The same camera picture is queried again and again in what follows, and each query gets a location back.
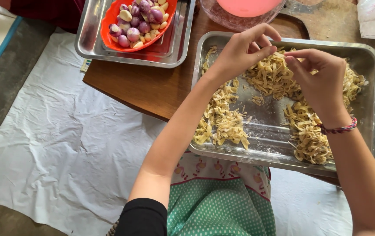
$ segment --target pink liquid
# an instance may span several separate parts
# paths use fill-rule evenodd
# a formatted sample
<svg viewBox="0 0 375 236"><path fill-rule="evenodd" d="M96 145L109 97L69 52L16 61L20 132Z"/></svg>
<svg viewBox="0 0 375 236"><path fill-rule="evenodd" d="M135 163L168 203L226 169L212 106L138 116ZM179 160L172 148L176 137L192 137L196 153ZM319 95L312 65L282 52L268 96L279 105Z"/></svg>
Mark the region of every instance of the pink liquid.
<svg viewBox="0 0 375 236"><path fill-rule="evenodd" d="M267 13L282 0L216 0L220 6L239 17L256 17Z"/></svg>

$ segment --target friendship bracelet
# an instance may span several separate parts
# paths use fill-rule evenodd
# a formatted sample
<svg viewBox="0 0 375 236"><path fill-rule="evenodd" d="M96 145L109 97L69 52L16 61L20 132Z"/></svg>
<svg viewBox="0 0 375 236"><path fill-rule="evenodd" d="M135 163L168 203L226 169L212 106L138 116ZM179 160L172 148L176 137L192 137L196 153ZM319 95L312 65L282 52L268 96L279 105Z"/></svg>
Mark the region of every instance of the friendship bracelet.
<svg viewBox="0 0 375 236"><path fill-rule="evenodd" d="M321 128L322 134L342 134L343 132L349 132L357 127L357 122L358 122L357 119L353 116L351 116L351 118L352 118L352 123L348 126L341 127L341 128L326 129L323 126L323 124L320 124L317 126Z"/></svg>

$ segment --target wooden cutting board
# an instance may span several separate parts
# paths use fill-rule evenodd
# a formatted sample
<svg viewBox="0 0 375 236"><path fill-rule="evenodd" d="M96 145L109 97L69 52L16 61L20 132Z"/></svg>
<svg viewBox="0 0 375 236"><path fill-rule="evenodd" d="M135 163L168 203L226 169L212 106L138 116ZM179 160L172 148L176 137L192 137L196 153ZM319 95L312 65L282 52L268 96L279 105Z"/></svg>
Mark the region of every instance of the wooden cutting board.
<svg viewBox="0 0 375 236"><path fill-rule="evenodd" d="M375 48L375 40L361 38L357 6L353 3L324 0L316 5L303 5L287 0L279 14L304 24L311 40L363 43Z"/></svg>

